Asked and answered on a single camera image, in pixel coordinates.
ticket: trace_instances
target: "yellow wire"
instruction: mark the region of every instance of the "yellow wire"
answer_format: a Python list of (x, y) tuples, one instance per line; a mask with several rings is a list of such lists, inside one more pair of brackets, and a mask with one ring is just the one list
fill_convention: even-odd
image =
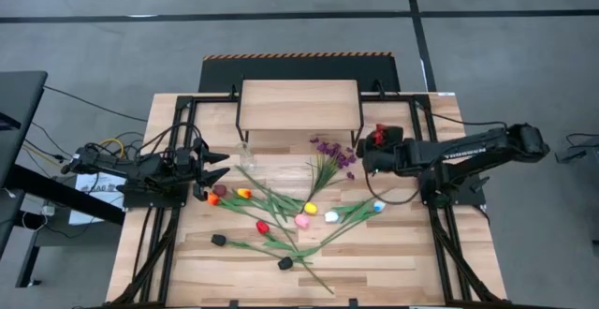
[(124, 145), (120, 140), (117, 140), (117, 139), (102, 140), (102, 141), (100, 141), (100, 143), (98, 145), (106, 144), (108, 146), (108, 145), (111, 145), (113, 142), (119, 144), (119, 146), (121, 147), (121, 158), (123, 158), (124, 157)]
[(54, 163), (52, 160), (50, 160), (48, 157), (46, 157), (44, 154), (38, 152), (36, 149), (32, 149), (31, 147), (27, 146), (26, 144), (23, 144), (22, 147), (24, 147), (25, 149), (27, 149), (27, 151), (30, 151), (34, 154), (36, 154), (37, 156), (39, 156), (40, 158), (44, 159), (45, 161), (49, 162), (50, 164), (54, 165), (55, 167), (61, 168), (60, 165)]

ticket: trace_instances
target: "wooden table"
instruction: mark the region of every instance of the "wooden table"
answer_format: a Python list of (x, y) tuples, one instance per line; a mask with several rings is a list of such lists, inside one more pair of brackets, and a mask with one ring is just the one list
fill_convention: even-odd
[[(172, 124), (176, 96), (159, 94), (154, 97), (145, 140)], [(460, 119), (454, 96), (430, 96), (433, 112)], [(239, 156), (235, 155), (235, 146), (239, 143), (235, 128), (236, 108), (237, 105), (232, 103), (200, 103), (198, 106), (196, 124), (211, 150), (231, 154), (230, 159), (215, 167), (239, 163)], [(364, 103), (363, 112), (365, 126), (362, 135), (370, 133), (375, 123), (383, 123), (401, 125), (405, 137), (413, 137), (407, 104)], [(421, 124), (426, 125), (422, 113), (419, 117)], [(440, 140), (464, 136), (462, 125), (439, 118), (435, 118), (434, 122)], [(314, 145), (308, 141), (313, 135), (308, 131), (253, 131), (250, 144), (257, 160), (253, 176), (279, 192), (306, 198), (311, 170), (305, 163), (310, 159), (314, 162), (316, 154)], [(346, 132), (319, 132), (317, 135), (321, 140), (337, 141), (343, 145), (350, 141)], [(166, 147), (167, 142), (168, 138), (165, 138), (161, 147)], [(332, 206), (350, 205), (371, 196), (364, 182), (361, 164), (358, 162), (349, 169), (356, 174), (355, 181), (335, 184), (314, 197), (321, 213)], [(234, 169), (221, 179), (221, 183), (232, 188), (251, 187)], [(388, 198), (395, 200), (408, 198), (416, 189), (416, 179), (393, 174), (378, 174), (372, 179), (372, 184), (379, 191), (395, 187), (387, 194)], [(459, 206), (454, 210), (464, 257), (489, 289), (504, 297), (504, 285), (486, 219), (472, 207)], [(268, 217), (264, 213), (251, 212)], [(145, 213), (146, 210), (127, 213), (108, 301), (118, 296), (131, 280)], [(293, 235), (299, 247), (316, 245), (339, 226), (326, 224), (322, 216), (311, 219), (309, 230), (299, 230)], [(248, 216), (215, 208), (190, 195), (182, 209), (179, 224), (167, 306), (228, 305), (230, 300), (240, 300), (240, 305), (253, 306), (347, 305), (350, 298), (358, 298), (360, 305), (444, 302), (428, 212), (419, 198), (402, 206), (387, 206), (382, 214), (348, 231), (308, 258), (314, 263), (314, 272), (334, 290), (334, 295), (318, 285), (301, 266), (281, 272), (274, 257), (210, 243), (211, 236), (218, 233), (230, 240), (261, 245), (264, 239), (256, 231), (256, 221)], [(294, 228), (291, 221), (287, 225)], [(146, 231), (141, 261), (146, 257), (149, 233), (151, 226)], [(275, 235), (284, 237), (276, 231)], [(458, 298), (460, 292), (455, 266), (449, 256), (447, 261), (454, 297)], [(151, 300), (156, 299), (161, 271), (162, 262), (159, 261), (153, 274)]]

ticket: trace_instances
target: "gray floor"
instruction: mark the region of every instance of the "gray floor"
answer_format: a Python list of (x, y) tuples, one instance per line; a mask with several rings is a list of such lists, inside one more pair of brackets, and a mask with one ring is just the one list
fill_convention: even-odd
[[(422, 10), (599, 8), (599, 0), (418, 1)], [(0, 17), (406, 9), (407, 0), (0, 0)], [(553, 149), (568, 133), (599, 129), (599, 17), (427, 19), (424, 27), (438, 90), (457, 93), (465, 120), (528, 122)], [(196, 91), (206, 54), (330, 51), (394, 52), (402, 89), (425, 89), (409, 19), (0, 24), (0, 71), (47, 70), (48, 85), (137, 116), (147, 115), (154, 93)], [(69, 150), (145, 127), (52, 92), (36, 122)], [(28, 138), (51, 148), (34, 128)], [(26, 156), (19, 162), (37, 169)], [(514, 302), (599, 306), (594, 173), (549, 156), (490, 174), (491, 230)], [(29, 235), (17, 228), (0, 262), (3, 307), (104, 300), (115, 244), (42, 249), (35, 276), (44, 284), (13, 288)]]

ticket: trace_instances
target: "orange and black tape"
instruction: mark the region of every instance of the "orange and black tape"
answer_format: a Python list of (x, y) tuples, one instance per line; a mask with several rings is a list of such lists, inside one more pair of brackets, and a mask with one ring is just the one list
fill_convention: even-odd
[(260, 54), (206, 55), (204, 60), (236, 60), (266, 58), (344, 57), (344, 56), (393, 56), (390, 51), (345, 51), (345, 52), (279, 52)]

